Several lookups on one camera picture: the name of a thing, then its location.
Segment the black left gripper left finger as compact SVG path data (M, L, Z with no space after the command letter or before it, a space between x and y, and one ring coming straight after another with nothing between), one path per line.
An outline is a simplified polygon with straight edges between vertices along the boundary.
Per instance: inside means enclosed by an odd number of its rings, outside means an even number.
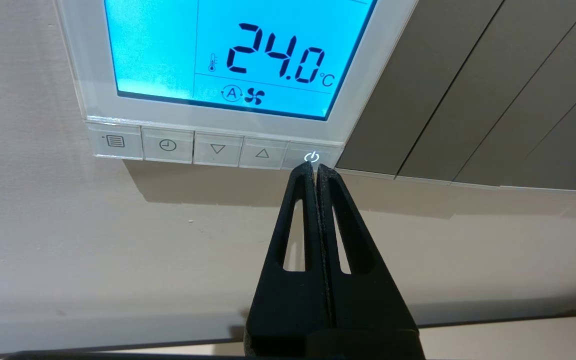
M304 271L284 268L295 205L302 203ZM247 315L244 352L248 357L305 358L307 339L329 325L322 231L310 162L289 176L262 271Z

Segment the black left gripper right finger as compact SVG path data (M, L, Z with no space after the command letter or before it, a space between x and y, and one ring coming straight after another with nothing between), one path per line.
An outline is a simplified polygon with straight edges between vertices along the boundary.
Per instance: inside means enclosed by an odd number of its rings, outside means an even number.
M317 357L419 360L418 326L341 175L318 167L329 324L317 331Z

